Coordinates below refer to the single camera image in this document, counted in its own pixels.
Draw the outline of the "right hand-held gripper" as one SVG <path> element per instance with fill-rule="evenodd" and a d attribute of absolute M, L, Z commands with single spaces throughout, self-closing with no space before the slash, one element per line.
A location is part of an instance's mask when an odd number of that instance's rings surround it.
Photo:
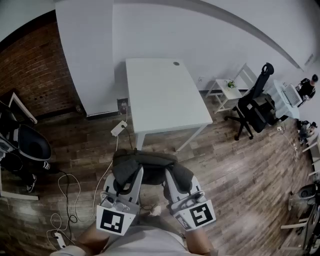
<path fill-rule="evenodd" d="M 165 169 L 166 186 L 169 194 L 170 214 L 186 231 L 196 230 L 216 221 L 211 200 L 207 200 L 205 192 L 196 176 L 188 176 L 186 191 L 182 190 L 183 175 L 179 171 Z"/>

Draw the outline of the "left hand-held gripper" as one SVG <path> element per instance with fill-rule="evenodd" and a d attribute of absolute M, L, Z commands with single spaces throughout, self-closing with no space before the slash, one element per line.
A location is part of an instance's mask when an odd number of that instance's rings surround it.
<path fill-rule="evenodd" d="M 140 205 L 137 203 L 140 195 L 144 175 L 142 165 L 134 173 L 129 189 L 124 198 L 116 196 L 118 183 L 115 176 L 110 173 L 100 194 L 101 203 L 96 207 L 96 228 L 110 234 L 124 236 L 132 222 L 139 213 Z"/>

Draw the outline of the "dark backpack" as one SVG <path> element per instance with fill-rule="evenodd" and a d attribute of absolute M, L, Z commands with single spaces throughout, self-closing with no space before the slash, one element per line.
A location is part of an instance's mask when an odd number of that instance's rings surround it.
<path fill-rule="evenodd" d="M 180 192 L 191 192 L 193 172 L 178 162 L 176 156 L 169 153 L 147 152 L 137 149 L 118 149 L 113 154 L 112 174 L 119 188 L 131 183 L 135 173 L 143 168 L 144 185 L 160 185 L 168 170 Z"/>

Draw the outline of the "person's right forearm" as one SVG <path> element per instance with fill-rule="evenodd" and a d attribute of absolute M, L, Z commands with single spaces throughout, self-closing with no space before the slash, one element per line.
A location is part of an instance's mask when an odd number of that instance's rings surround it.
<path fill-rule="evenodd" d="M 201 256 L 210 256 L 214 251 L 214 247 L 209 240 L 206 231 L 202 227 L 186 231 L 184 236 L 190 253 Z"/>

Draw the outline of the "person's left forearm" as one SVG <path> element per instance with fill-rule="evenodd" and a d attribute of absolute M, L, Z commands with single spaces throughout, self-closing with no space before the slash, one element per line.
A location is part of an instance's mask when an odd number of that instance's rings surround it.
<path fill-rule="evenodd" d="M 83 249 L 88 256 L 95 256 L 105 248 L 109 239 L 110 234 L 97 229 L 95 221 L 76 239 L 74 244 Z"/>

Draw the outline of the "person's white shoe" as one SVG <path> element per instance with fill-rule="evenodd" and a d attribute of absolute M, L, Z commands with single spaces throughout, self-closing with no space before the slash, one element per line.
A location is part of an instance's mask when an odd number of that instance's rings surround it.
<path fill-rule="evenodd" d="M 160 216 L 162 213 L 162 207 L 160 204 L 156 204 L 152 207 L 152 209 L 149 211 L 150 216 Z"/>

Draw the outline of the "person's white shirt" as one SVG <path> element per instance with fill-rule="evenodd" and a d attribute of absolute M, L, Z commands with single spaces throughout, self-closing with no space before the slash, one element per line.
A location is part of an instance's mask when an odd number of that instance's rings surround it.
<path fill-rule="evenodd" d="M 101 252 L 90 255 L 88 251 L 69 245 L 49 256 L 189 256 L 183 240 L 177 234 L 153 227 L 131 227 L 124 236 L 111 242 Z"/>

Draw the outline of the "black round-backed chair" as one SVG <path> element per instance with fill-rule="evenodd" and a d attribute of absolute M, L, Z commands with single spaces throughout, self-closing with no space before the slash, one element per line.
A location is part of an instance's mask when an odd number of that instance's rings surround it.
<path fill-rule="evenodd" d="M 48 161 L 52 149 L 47 139 L 27 124 L 15 119 L 9 106 L 0 101 L 0 147 L 5 152 L 17 150 L 34 161 Z"/>

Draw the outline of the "small white side table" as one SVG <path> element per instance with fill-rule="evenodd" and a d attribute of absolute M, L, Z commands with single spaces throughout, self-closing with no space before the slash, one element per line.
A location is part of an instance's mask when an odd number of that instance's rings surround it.
<path fill-rule="evenodd" d="M 206 98 L 215 97 L 215 99 L 218 101 L 219 106 L 214 113 L 216 114 L 218 112 L 230 110 L 231 108 L 226 108 L 225 104 L 228 101 L 240 99 L 243 96 L 243 93 L 248 93 L 249 90 L 254 86 L 257 78 L 258 77 L 250 69 L 247 63 L 244 63 L 233 79 L 215 79 L 205 95 Z M 234 80 L 236 88 L 228 88 L 225 80 Z"/>

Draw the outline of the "black office chair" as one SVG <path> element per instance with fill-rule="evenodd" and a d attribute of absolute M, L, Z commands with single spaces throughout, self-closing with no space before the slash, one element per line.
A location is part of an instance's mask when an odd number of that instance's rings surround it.
<path fill-rule="evenodd" d="M 253 87 L 248 91 L 246 95 L 241 97 L 237 105 L 233 107 L 233 111 L 236 111 L 238 116 L 225 116 L 224 120 L 233 120 L 240 123 L 238 134 L 234 136 L 236 141 L 239 140 L 240 135 L 245 128 L 249 133 L 249 139 L 253 139 L 254 135 L 250 128 L 257 133 L 262 132 L 267 124 L 271 123 L 273 119 L 271 110 L 274 108 L 272 102 L 265 102 L 262 105 L 259 105 L 255 99 L 260 97 L 263 93 L 264 87 L 271 75 L 274 73 L 274 67 L 270 63 L 265 63 L 261 69 L 257 80 Z"/>

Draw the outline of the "white-framed dark desk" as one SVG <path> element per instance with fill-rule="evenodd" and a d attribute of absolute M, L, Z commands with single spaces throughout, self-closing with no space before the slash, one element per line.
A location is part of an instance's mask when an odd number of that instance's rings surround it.
<path fill-rule="evenodd" d="M 7 106 L 5 113 L 11 120 L 30 126 L 38 123 L 38 120 L 23 104 L 14 89 L 0 95 L 0 102 Z"/>

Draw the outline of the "white desk with laptop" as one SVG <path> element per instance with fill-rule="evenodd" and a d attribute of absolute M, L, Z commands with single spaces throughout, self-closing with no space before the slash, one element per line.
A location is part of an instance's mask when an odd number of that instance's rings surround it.
<path fill-rule="evenodd" d="M 284 86 L 280 81 L 273 80 L 267 93 L 274 101 L 275 116 L 280 119 L 283 116 L 290 117 L 292 119 L 300 119 L 300 112 L 297 106 L 292 106 L 286 91 L 290 88 L 289 85 Z"/>

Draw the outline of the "open grey laptop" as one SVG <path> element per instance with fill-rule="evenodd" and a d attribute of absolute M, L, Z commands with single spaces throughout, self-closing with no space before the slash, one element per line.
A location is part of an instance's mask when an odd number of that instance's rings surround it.
<path fill-rule="evenodd" d="M 283 92 L 293 108 L 298 107 L 303 102 L 298 91 L 292 84 L 285 86 Z"/>

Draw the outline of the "wall power outlet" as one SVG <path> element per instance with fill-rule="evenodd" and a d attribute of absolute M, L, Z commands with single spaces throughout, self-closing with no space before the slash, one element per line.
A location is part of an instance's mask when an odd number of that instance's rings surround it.
<path fill-rule="evenodd" d="M 126 115 L 128 110 L 128 98 L 117 99 L 118 112 L 120 115 Z"/>

